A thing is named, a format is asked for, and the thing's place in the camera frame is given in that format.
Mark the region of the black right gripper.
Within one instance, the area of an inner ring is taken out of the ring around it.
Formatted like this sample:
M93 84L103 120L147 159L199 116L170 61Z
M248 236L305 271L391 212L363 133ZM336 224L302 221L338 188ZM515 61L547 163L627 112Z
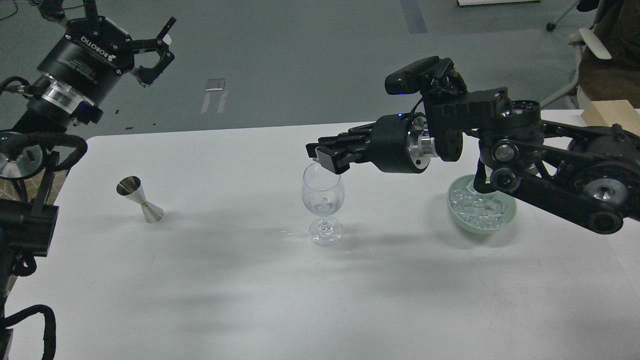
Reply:
M309 158L333 174L351 164L373 163L383 173L421 174L430 163L422 146L426 119L422 114L389 114L372 127L352 127L336 136L322 136L305 146Z

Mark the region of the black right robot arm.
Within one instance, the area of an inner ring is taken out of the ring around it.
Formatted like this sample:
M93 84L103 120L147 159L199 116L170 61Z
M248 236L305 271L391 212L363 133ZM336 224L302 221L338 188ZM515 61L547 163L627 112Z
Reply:
M470 92L450 58L427 57L394 71L389 95L420 94L423 112L400 112L306 144L308 157L343 174L373 163L384 173L420 174L432 158L455 162L463 135L478 140L474 189L501 192L601 235L640 213L639 137L621 125L543 120L532 100L506 88Z

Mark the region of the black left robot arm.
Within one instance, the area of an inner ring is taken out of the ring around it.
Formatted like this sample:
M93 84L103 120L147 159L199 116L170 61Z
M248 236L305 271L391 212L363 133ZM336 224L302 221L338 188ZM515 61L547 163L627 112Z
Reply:
M41 0L42 18L62 25L64 36L39 64L34 83L20 76L1 82L1 91L29 102L20 120L1 132L1 178L10 182L15 200L1 200L1 309L17 278L32 275L36 258L50 250L59 207L49 204L55 175L69 171L88 151L80 136L67 133L76 123L98 123L99 105L121 77L130 73L148 87L174 61L170 51L171 17L154 38L132 39L93 0L83 2L84 16L66 18L61 0Z

